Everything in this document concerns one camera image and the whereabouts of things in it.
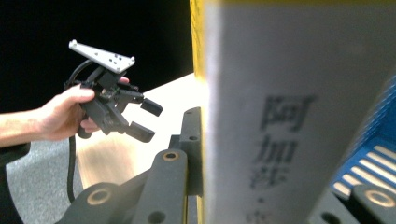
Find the white bracket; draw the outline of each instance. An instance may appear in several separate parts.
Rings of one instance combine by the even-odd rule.
[[[79,44],[77,40],[70,41],[69,48],[117,74],[122,73],[134,65],[134,57],[129,58],[106,50]]]

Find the black cable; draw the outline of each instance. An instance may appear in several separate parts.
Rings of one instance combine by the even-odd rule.
[[[64,83],[64,90],[66,91],[75,84],[77,75],[87,66],[93,64],[93,61],[87,60],[80,64],[72,73],[69,80]],[[74,172],[76,167],[76,137],[73,135],[69,137],[69,167],[67,169],[67,197],[70,203],[72,203],[76,198],[73,190],[74,182]]]

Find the floor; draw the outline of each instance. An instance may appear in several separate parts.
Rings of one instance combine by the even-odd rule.
[[[7,166],[15,206],[25,224],[58,221],[69,206],[66,192],[68,140],[33,142],[30,152]],[[78,169],[74,190],[82,191]]]

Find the black background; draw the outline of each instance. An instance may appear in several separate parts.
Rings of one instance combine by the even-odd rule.
[[[148,91],[192,72],[190,5],[173,1],[2,1],[0,112],[33,109],[86,59],[72,39],[135,56],[126,77]]]

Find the wooden table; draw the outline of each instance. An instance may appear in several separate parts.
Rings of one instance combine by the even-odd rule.
[[[202,89],[193,74],[154,90],[145,97],[160,104],[163,112],[155,117],[129,104],[123,116],[156,132],[151,142],[142,143],[129,135],[96,132],[90,139],[77,137],[78,168],[83,188],[99,182],[122,184],[150,168],[155,155],[168,148],[172,134],[180,134],[184,111],[202,104]]]

